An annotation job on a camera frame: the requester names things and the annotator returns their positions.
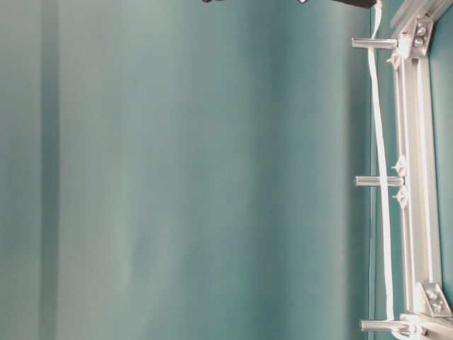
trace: bolt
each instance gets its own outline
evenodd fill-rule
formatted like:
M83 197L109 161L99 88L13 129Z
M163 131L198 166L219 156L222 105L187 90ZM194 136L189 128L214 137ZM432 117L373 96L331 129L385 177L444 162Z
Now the bolt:
M427 290L426 295L427 295L428 299L430 299L432 301L436 301L438 299L437 294L435 292L433 292L432 290Z
M432 306L432 309L436 313L440 313L442 311L442 304L441 303L433 303L431 306Z
M416 38L414 41L413 41L413 45L415 47L420 47L420 46L423 46L425 42L423 41L422 38Z
M425 26L420 26L419 28L417 28L415 35L417 35L418 37L423 37L424 35L426 35L427 31L428 30Z

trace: teal backdrop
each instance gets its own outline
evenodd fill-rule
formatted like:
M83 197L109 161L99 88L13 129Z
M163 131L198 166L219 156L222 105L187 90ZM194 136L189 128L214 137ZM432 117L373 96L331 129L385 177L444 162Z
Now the teal backdrop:
M0 18L0 339L358 340L359 319L384 318L379 192L352 186L375 169L350 48L369 11L5 0ZM452 18L432 44L450 297Z
M444 290L453 303L453 9L439 20L431 47L431 87L437 157Z

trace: white cable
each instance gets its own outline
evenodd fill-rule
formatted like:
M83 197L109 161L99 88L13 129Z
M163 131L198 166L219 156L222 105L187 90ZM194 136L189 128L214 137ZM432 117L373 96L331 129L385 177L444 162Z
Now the white cable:
M374 5L374 32L372 39L376 38L377 31L381 25L382 2L378 0ZM374 127L376 130L377 157L379 163L379 180L381 184L382 202L382 229L384 245L384 280L386 291L386 315L388 320L394 320L394 287L391 272L391 228L389 209L389 185L387 182L387 165L385 160L384 133L382 132L381 106L379 104L379 85L377 81L376 54L374 48L368 48L369 73L372 82L372 98L374 111Z

